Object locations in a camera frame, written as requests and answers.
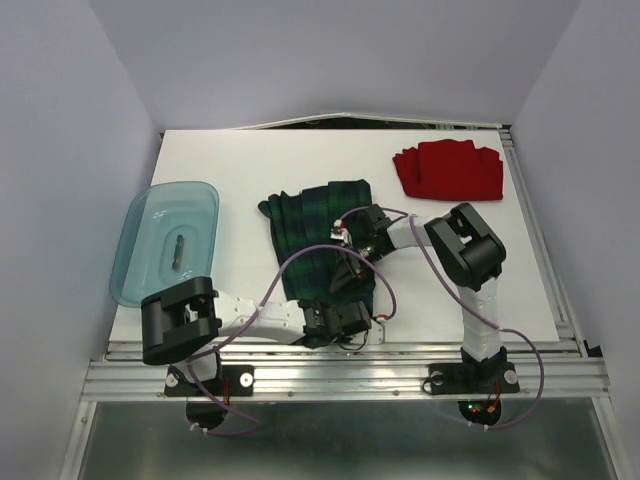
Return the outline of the green plaid skirt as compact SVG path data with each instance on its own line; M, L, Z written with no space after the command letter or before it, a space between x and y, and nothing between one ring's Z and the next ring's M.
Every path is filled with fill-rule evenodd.
M286 192L271 194L258 204L258 210L269 220L272 246L278 263L283 264L300 250L329 244L335 220L349 210L371 204L371 187L367 181L333 181L293 196ZM331 305L361 301L371 311L376 283L370 276L343 294L330 292L337 256L335 250L319 249L293 261L282 275L286 298Z

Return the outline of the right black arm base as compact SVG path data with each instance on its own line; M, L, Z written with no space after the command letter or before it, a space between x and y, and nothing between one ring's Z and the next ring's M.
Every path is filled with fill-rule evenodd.
M502 414L502 396L520 392L515 365L505 347L488 359L475 360L464 349L458 363L432 363L421 390L428 395L459 395L458 409L472 425L496 427Z

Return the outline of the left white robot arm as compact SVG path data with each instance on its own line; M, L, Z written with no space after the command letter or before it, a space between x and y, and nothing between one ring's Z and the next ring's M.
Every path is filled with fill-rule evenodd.
M214 289L208 277L196 277L142 300L142 361L172 366L180 380L210 394L222 384L220 350L237 338L318 349L366 334L372 324L361 301L259 305Z

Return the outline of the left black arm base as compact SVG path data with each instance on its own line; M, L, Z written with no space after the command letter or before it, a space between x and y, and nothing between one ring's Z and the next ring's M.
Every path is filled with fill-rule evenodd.
M240 412L232 405L233 398L253 396L255 368L249 364L223 366L213 379L190 383L176 367L170 366L165 377L163 395L167 398L187 398L185 416L191 431L208 436L239 437L259 430L259 421ZM235 416L249 426L230 431L223 426Z

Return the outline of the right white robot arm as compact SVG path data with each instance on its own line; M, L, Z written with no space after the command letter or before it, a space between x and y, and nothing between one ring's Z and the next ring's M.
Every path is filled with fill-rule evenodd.
M501 383L506 349L497 319L498 277L506 248L476 209L461 203L444 216L401 214L392 220L377 204L342 214L329 237L357 255L341 253L330 291L342 293L364 282L366 261L418 248L436 277L462 310L461 361L428 366L426 384L435 394Z

